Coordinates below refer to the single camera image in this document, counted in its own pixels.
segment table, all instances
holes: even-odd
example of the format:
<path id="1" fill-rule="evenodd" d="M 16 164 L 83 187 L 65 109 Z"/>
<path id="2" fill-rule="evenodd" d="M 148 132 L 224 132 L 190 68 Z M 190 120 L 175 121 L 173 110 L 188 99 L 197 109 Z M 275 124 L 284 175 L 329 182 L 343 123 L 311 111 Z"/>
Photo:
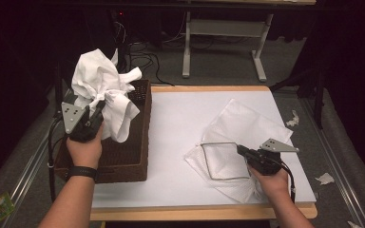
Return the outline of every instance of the table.
<path id="1" fill-rule="evenodd" d="M 284 1 L 284 0 L 197 0 L 196 2 L 215 3 L 257 3 L 257 4 L 276 4 L 276 5 L 314 5 L 315 0 L 299 0 L 299 1 Z M 191 34 L 199 35 L 226 35 L 238 37 L 253 37 L 259 38 L 259 45 L 256 50 L 251 50 L 252 59 L 256 67 L 258 78 L 261 82 L 266 82 L 265 71 L 263 70 L 260 55 L 271 27 L 274 14 L 269 13 L 265 21 L 247 22 L 247 21 L 225 21 L 225 20 L 204 20 L 191 19 L 191 12 L 186 13 L 185 23 L 185 49 L 182 61 L 182 77 L 189 78 L 191 65 L 191 50 L 190 37 Z"/>
<path id="2" fill-rule="evenodd" d="M 183 154 L 201 140 L 203 129 L 231 98 L 283 125 L 269 88 L 153 86 L 152 96 L 147 181 L 97 184 L 90 219 L 274 219 L 267 202 L 237 203 L 209 187 L 183 160 Z M 297 154 L 286 153 L 282 158 L 289 160 L 295 176 L 297 207 L 307 218 L 314 218 L 316 199 Z"/>

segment black wristband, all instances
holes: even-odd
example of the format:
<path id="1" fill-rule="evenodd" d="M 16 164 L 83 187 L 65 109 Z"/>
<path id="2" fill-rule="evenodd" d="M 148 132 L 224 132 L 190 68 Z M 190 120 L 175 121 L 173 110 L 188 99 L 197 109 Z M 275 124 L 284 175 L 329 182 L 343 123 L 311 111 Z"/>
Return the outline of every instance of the black wristband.
<path id="1" fill-rule="evenodd" d="M 68 169 L 67 171 L 67 181 L 70 179 L 70 177 L 72 176 L 84 176 L 84 177 L 89 177 L 89 178 L 93 178 L 94 181 L 97 180 L 97 170 L 94 168 L 90 168 L 90 167 L 83 167 L 83 166 L 72 166 Z"/>

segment trash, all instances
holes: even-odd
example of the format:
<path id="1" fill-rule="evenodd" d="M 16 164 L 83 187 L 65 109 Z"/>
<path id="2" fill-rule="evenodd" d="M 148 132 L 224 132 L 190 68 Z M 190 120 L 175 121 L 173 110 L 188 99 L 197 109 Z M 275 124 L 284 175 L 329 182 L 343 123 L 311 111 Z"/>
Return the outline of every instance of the trash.
<path id="1" fill-rule="evenodd" d="M 351 228 L 361 228 L 360 226 L 354 224 L 353 222 L 351 221 L 348 221 L 348 224 L 351 226 Z"/>
<path id="2" fill-rule="evenodd" d="M 290 125 L 290 126 L 298 125 L 298 121 L 299 121 L 298 114 L 295 110 L 292 110 L 292 113 L 293 113 L 293 116 L 294 116 L 293 120 L 286 122 L 286 125 Z"/>
<path id="3" fill-rule="evenodd" d="M 316 180 L 320 181 L 321 185 L 322 184 L 327 184 L 327 183 L 330 183 L 330 182 L 334 182 L 334 178 L 331 177 L 331 175 L 329 175 L 328 173 L 325 173 L 321 177 L 316 178 Z"/>

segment hand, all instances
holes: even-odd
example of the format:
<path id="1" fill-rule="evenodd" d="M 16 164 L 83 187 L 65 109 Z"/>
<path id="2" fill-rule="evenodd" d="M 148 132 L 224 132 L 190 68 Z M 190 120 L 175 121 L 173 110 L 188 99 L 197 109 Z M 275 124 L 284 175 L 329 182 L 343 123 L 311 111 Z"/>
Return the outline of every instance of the hand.
<path id="1" fill-rule="evenodd" d="M 67 138 L 67 150 L 75 166 L 97 169 L 102 156 L 103 124 L 97 132 L 96 138 L 89 142 L 76 142 Z"/>
<path id="2" fill-rule="evenodd" d="M 286 171 L 280 169 L 275 175 L 263 176 L 250 165 L 247 166 L 251 173 L 259 180 L 263 193 L 265 193 L 269 200 L 273 200 L 282 196 L 290 197 L 288 190 L 288 174 Z"/>

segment napkin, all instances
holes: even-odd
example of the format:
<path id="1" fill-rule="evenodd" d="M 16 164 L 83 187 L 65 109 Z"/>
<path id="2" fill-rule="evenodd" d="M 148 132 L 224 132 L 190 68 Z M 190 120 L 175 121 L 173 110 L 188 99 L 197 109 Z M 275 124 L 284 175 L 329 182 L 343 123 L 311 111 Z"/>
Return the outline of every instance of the napkin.
<path id="1" fill-rule="evenodd" d="M 328 173 L 324 173 L 321 177 L 316 178 L 317 181 L 321 182 L 321 185 L 328 184 L 330 182 L 335 182 L 334 178 Z"/>
<path id="2" fill-rule="evenodd" d="M 292 134 L 290 129 L 232 99 L 205 129 L 201 145 L 184 158 L 211 186 L 233 200 L 246 203 L 254 195 L 260 199 L 262 191 L 255 176 L 248 174 L 236 143 L 257 150 L 271 138 L 287 143 Z"/>
<path id="3" fill-rule="evenodd" d="M 75 105 L 89 105 L 90 116 L 97 103 L 106 100 L 102 111 L 105 122 L 102 139 L 111 137 L 122 143 L 128 138 L 130 122 L 140 112 L 127 98 L 127 93 L 135 89 L 130 82 L 141 79 L 142 72 L 136 67 L 126 74 L 119 74 L 115 67 L 117 56 L 117 50 L 111 60 L 99 49 L 82 54 L 71 85 L 78 96 Z"/>

